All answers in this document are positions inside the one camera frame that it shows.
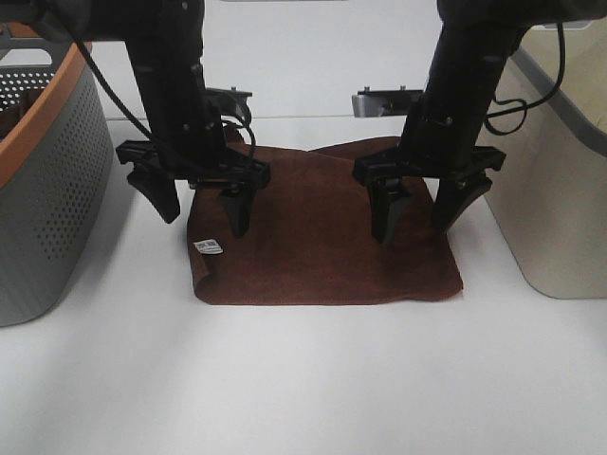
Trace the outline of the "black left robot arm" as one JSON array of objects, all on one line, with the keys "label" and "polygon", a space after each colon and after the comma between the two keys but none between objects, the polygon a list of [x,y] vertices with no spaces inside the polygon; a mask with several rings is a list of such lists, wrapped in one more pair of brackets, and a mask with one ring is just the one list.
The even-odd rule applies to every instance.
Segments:
[{"label": "black left robot arm", "polygon": [[[266,162],[230,148],[225,129],[249,130],[247,94],[206,87],[201,57],[202,1],[4,1],[1,20],[31,27],[51,42],[74,44],[121,112],[144,134],[117,148],[133,170],[128,183],[166,223],[180,213],[175,183],[217,189],[232,234],[249,227],[257,191],[270,180]],[[111,89],[86,48],[88,42],[126,46],[148,122],[142,124]]]}]

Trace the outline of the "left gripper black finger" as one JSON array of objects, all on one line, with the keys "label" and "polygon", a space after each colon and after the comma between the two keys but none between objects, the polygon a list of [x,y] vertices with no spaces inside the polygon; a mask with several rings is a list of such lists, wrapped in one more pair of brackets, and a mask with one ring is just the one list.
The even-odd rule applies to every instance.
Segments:
[{"label": "left gripper black finger", "polygon": [[235,238],[242,238],[248,232],[254,197],[255,189],[249,185],[224,189],[218,196]]},{"label": "left gripper black finger", "polygon": [[165,223],[171,224],[179,216],[180,205],[172,178],[136,164],[127,181],[154,206]]}]

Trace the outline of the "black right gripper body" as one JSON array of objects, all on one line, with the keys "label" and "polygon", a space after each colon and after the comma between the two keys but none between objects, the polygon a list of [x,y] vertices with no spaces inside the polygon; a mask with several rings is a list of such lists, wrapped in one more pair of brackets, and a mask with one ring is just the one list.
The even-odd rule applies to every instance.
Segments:
[{"label": "black right gripper body", "polygon": [[491,146],[478,146],[481,121],[477,117],[434,118],[416,101],[405,121],[398,144],[359,157],[353,176],[363,186],[380,179],[404,176],[462,180],[486,169],[499,171],[506,154]]}]

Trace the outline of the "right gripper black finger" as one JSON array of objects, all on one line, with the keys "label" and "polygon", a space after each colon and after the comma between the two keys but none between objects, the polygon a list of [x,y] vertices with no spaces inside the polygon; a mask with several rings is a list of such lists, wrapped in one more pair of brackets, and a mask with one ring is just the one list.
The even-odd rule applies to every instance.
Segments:
[{"label": "right gripper black finger", "polygon": [[400,178],[382,179],[368,188],[372,216],[372,235],[382,245],[388,245],[397,223],[411,202],[411,193]]},{"label": "right gripper black finger", "polygon": [[441,180],[433,206],[433,227],[447,232],[465,209],[491,188],[484,172],[460,180]]}]

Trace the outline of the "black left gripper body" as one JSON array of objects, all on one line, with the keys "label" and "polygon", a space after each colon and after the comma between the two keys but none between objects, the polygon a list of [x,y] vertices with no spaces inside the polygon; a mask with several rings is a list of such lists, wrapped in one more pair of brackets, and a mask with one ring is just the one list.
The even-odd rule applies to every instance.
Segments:
[{"label": "black left gripper body", "polygon": [[146,139],[117,148],[120,163],[133,166],[128,181],[138,190],[173,191],[177,181],[231,191],[260,190],[269,183],[269,165],[230,148],[219,116],[154,113],[148,121]]}]

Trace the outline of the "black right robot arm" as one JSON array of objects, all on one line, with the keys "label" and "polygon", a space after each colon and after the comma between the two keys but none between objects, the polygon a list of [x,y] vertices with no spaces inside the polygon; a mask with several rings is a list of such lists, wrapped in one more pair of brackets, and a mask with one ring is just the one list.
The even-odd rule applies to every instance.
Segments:
[{"label": "black right robot arm", "polygon": [[411,194],[407,177],[438,180],[431,225],[447,231],[492,186],[505,154],[476,140],[508,58],[537,25],[597,20],[603,1],[440,1],[443,22],[427,84],[390,149],[356,159],[353,176],[369,194],[372,235],[391,242]]}]

